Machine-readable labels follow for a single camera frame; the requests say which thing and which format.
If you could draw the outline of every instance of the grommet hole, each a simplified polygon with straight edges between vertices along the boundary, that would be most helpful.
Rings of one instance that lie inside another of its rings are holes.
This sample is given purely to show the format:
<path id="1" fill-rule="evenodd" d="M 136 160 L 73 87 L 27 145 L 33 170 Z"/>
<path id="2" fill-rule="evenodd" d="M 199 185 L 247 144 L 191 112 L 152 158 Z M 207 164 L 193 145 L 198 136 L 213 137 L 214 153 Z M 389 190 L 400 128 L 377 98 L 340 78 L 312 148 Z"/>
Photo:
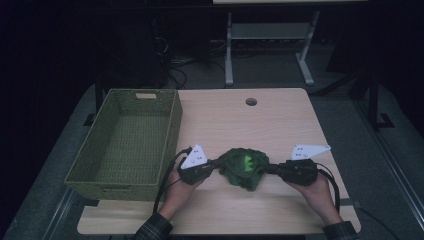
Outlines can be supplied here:
<path id="1" fill-rule="evenodd" d="M 248 98 L 246 99 L 246 104 L 249 106 L 255 106 L 256 104 L 258 104 L 258 101 L 254 98 Z"/>

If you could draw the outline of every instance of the sleeve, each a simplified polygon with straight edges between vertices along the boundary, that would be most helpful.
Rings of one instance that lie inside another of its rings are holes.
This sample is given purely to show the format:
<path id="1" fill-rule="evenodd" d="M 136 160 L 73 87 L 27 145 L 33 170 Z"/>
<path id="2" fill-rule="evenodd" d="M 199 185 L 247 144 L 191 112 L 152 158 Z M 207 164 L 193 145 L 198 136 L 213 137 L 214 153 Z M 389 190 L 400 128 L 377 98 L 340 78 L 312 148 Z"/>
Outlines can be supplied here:
<path id="1" fill-rule="evenodd" d="M 168 237 L 172 228 L 168 220 L 155 213 L 138 229 L 131 240 L 163 240 Z"/>
<path id="2" fill-rule="evenodd" d="M 328 240 L 359 240 L 350 221 L 328 225 L 322 230 Z"/>

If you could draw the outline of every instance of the handheld controller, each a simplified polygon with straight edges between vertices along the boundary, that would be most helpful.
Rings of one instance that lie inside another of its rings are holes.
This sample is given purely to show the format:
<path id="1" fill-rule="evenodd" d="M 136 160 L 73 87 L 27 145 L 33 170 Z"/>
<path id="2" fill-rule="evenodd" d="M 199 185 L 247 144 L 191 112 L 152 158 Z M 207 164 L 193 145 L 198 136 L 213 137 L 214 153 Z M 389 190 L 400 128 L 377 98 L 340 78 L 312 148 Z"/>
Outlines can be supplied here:
<path id="1" fill-rule="evenodd" d="M 309 186 L 318 176 L 316 163 L 311 159 L 287 160 L 285 163 L 269 164 L 265 168 L 268 174 L 278 175 L 285 182 Z"/>

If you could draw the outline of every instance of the basket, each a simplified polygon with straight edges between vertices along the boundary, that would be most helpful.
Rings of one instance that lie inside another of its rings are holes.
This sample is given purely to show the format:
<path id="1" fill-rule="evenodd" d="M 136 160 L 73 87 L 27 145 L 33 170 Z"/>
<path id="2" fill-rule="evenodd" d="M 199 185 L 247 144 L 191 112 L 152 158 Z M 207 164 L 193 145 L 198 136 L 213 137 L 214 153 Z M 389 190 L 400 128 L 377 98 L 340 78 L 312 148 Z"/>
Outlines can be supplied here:
<path id="1" fill-rule="evenodd" d="M 89 199 L 153 201 L 182 112 L 176 90 L 111 89 L 65 184 Z"/>

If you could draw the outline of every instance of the wooden table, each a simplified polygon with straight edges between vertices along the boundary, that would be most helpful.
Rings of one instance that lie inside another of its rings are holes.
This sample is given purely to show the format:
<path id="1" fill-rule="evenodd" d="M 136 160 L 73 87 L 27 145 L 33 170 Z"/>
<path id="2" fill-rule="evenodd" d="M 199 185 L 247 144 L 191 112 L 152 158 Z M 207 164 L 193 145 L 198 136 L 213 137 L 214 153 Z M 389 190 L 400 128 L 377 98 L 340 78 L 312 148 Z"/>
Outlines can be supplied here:
<path id="1" fill-rule="evenodd" d="M 231 148 L 266 153 L 271 163 L 285 162 L 295 144 L 327 144 L 303 89 L 224 89 L 179 91 L 183 117 L 177 151 L 202 145 L 209 159 Z M 257 100 L 256 106 L 246 99 Z M 342 199 L 349 198 L 331 152 L 313 158 L 335 175 Z M 78 224 L 82 234 L 133 234 L 151 215 L 153 203 L 100 201 L 86 206 Z M 343 219 L 360 223 L 351 205 Z M 248 192 L 232 186 L 215 170 L 196 190 L 172 224 L 172 234 L 312 234 L 320 218 L 303 197 L 275 175 L 264 175 Z"/>

